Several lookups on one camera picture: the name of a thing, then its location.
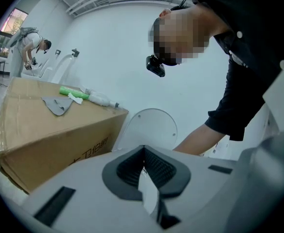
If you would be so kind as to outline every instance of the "white toilet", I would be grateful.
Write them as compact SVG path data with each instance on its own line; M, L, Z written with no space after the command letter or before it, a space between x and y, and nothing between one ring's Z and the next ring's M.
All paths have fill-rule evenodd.
M26 70L21 73L22 78L33 79L38 81L47 81L52 83L64 83L69 73L70 68L75 62L76 57L72 54L67 54L56 67L48 67L49 59L37 69Z
M176 139L177 126L168 113L159 109L145 109L130 120L117 149L121 151L138 145L150 145L172 150ZM158 206L158 190L144 170L140 175L138 190L143 194L144 208L148 214L152 214Z

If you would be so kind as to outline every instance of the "window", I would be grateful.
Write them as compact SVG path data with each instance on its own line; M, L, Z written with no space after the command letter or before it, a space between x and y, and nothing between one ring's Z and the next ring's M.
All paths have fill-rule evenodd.
M6 43L9 39L20 29L22 23L27 17L27 13L21 10L14 9L11 14L7 17L5 23L3 24L0 31L0 56L7 58L8 48L6 48Z

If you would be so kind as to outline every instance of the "stool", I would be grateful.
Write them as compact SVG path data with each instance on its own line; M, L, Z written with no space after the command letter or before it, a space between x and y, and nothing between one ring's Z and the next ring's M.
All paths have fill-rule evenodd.
M0 68L1 68L1 64L2 63L4 63L4 65L3 65L3 73L2 73L2 77L4 77L5 60L0 60Z

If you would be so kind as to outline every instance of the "person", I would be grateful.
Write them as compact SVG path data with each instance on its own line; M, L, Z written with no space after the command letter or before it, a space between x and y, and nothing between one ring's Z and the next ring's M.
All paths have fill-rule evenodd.
M192 0L163 10L150 31L154 55L168 66L204 52L214 37L229 55L224 96L207 121L174 150L200 155L225 135L242 141L284 68L284 0Z
M33 61L32 51L34 49L36 49L35 53L39 50L44 50L46 52L50 47L51 42L44 39L38 33L27 34L21 41L18 41L13 49L10 77L21 77L23 67L27 70L31 69L31 63Z

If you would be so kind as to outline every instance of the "toilet lid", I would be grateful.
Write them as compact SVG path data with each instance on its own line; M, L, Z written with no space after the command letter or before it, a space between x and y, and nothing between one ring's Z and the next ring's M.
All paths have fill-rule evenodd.
M172 150L177 139L173 118L160 109L145 109L130 120L118 149L150 145Z

